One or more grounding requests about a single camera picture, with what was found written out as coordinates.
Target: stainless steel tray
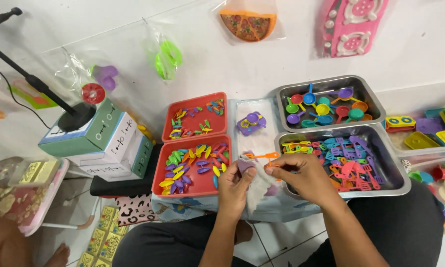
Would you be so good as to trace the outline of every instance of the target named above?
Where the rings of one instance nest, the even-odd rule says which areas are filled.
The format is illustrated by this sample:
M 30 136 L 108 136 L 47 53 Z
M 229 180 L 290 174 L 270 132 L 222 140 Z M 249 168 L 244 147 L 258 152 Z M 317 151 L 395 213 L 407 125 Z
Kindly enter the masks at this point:
M 280 133 L 275 139 L 275 147 L 279 154 L 282 154 L 282 144 L 293 141 L 322 141 L 331 137 L 349 138 L 355 135 L 366 140 L 374 154 L 374 162 L 377 172 L 382 175 L 386 181 L 381 185 L 380 190 L 372 191 L 351 191 L 339 193 L 341 197 L 358 198 L 358 197 L 379 197 L 379 196 L 398 196 L 406 194 L 410 191 L 410 179 L 403 169 L 400 160 L 397 158 L 394 150 L 388 145 L 388 137 L 380 124 L 359 125 L 343 124 L 344 127 L 337 129 L 323 130 L 321 127 L 311 128 L 306 133 Z M 285 193 L 287 193 L 287 185 L 283 185 Z M 288 196 L 295 198 L 295 194 L 287 193 Z
M 335 78 L 328 78 L 323 80 L 317 80 L 312 82 L 305 82 L 305 83 L 299 83 L 299 84 L 293 84 L 293 85 L 287 85 L 282 86 L 276 89 L 276 96 L 277 96 L 277 103 L 278 103 L 278 110 L 280 112 L 280 118 L 282 119 L 282 125 L 285 128 L 285 130 L 292 132 L 292 133 L 305 133 L 310 132 L 314 128 L 317 130 L 329 130 L 334 129 L 337 127 L 340 127 L 340 125 L 343 124 L 331 124 L 326 126 L 318 126 L 318 127 L 312 127 L 312 128 L 302 128 L 301 123 L 298 124 L 289 124 L 286 121 L 286 117 L 290 115 L 290 113 L 286 112 L 285 107 L 288 105 L 287 97 L 291 97 L 294 94 L 305 94 L 309 91 L 310 83 L 313 83 L 313 93 L 316 95 L 316 98 L 319 99 L 322 96 L 327 97 L 330 100 L 335 100 L 338 95 L 337 94 L 328 94 L 330 92 L 339 91 L 342 88 L 353 88 L 354 90 L 354 98 L 361 100 L 368 104 L 369 108 L 366 112 L 367 114 L 370 114 L 372 116 L 372 120 L 370 121 L 359 121 L 354 123 L 348 123 L 350 126 L 358 126 L 358 125 L 366 125 L 366 124 L 376 124 L 380 123 L 383 120 L 385 120 L 386 113 L 382 105 L 380 104 L 380 101 L 377 99 L 376 95 L 372 92 L 367 82 L 355 75 L 346 75 L 346 76 L 339 76 Z M 342 101 L 339 100 L 334 106 L 349 106 L 351 107 L 354 103 L 353 100 L 351 101 Z M 316 113 L 314 111 L 314 107 L 312 106 L 306 106 L 303 105 L 307 111 L 311 111 L 313 113 Z M 337 114 L 331 114 L 333 117 L 333 123 L 336 122 L 338 119 Z M 314 120 L 315 118 L 307 113 L 303 114 L 301 116 L 302 120 Z

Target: toy pizza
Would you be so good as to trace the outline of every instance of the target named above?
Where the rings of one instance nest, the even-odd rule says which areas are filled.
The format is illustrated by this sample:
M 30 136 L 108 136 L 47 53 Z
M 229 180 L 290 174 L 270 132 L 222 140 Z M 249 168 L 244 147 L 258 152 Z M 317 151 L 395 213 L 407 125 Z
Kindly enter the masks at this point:
M 267 38 L 277 21 L 276 14 L 258 14 L 251 11 L 232 11 L 223 9 L 219 12 L 224 25 L 237 38 L 246 42 L 258 42 Z

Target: pink leopard print pillow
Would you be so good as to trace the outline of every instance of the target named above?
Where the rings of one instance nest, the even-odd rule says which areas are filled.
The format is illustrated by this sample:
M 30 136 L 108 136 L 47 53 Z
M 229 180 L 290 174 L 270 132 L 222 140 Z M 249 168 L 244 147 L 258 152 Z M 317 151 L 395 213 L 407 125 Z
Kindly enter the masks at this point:
M 116 198 L 119 207 L 119 226 L 158 220 L 150 203 L 152 194 Z

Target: red tray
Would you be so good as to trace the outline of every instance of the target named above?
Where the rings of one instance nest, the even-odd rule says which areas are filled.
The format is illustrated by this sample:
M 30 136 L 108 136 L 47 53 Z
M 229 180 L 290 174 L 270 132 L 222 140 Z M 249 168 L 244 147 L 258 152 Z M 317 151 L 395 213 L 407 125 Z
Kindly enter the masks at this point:
M 217 115 L 215 112 L 211 112 L 206 108 L 206 103 L 219 99 L 224 100 L 223 115 Z M 199 127 L 199 124 L 204 125 L 204 120 L 208 120 L 212 129 L 212 131 L 207 133 L 208 135 L 223 134 L 223 133 L 225 134 L 227 132 L 227 112 L 228 112 L 227 96 L 224 92 L 219 92 L 171 104 L 170 107 L 168 107 L 168 112 L 166 113 L 165 127 L 163 129 L 162 141 L 164 143 L 176 142 L 180 140 L 192 140 L 201 138 L 202 136 L 206 135 L 206 134 L 193 135 L 190 137 L 183 137 L 178 139 L 171 139 L 169 137 L 170 133 L 173 131 L 173 126 L 171 125 L 171 119 L 173 118 L 175 121 L 177 121 L 174 115 L 180 110 L 180 108 L 188 108 L 191 111 L 196 106 L 202 107 L 202 111 L 198 113 L 193 112 L 194 117 L 191 117 L 190 115 L 186 115 L 185 117 L 183 117 L 181 119 L 183 121 L 182 122 L 183 128 L 191 131 L 195 130 L 200 131 L 201 128 Z
M 158 158 L 158 164 L 156 166 L 155 176 L 153 178 L 153 184 L 152 184 L 153 194 L 157 195 L 160 198 L 180 198 L 180 197 L 217 195 L 218 190 L 214 187 L 214 184 L 212 182 L 212 177 L 214 176 L 212 167 L 214 166 L 214 164 L 211 163 L 212 161 L 211 156 L 208 157 L 207 159 L 207 161 L 209 161 L 210 163 L 204 166 L 204 167 L 211 167 L 211 169 L 205 173 L 201 174 L 197 173 L 196 171 L 199 167 L 196 165 L 196 161 L 198 161 L 198 159 L 193 161 L 193 163 L 191 164 L 191 168 L 188 170 L 188 172 L 185 173 L 185 175 L 192 180 L 192 183 L 184 193 L 179 194 L 177 192 L 175 194 L 162 195 L 164 188 L 159 185 L 161 182 L 165 180 L 165 174 L 169 172 L 165 170 L 166 160 L 168 160 L 168 156 L 170 156 L 173 151 L 178 149 L 190 149 L 190 148 L 192 148 L 194 151 L 196 145 L 206 144 L 213 146 L 215 143 L 226 143 L 228 145 L 229 162 L 232 162 L 231 138 L 226 134 L 203 135 L 198 139 L 183 138 L 178 142 L 172 142 L 163 145 L 160 152 L 160 157 Z M 204 158 L 204 154 L 201 156 L 200 160 L 206 160 Z

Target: pink toy stove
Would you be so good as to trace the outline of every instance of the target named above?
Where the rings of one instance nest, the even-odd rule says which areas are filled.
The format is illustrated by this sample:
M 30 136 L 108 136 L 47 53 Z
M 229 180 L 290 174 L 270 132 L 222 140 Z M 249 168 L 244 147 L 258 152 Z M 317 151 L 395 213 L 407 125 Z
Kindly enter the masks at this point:
M 323 14 L 324 51 L 332 58 L 370 51 L 388 0 L 330 0 Z

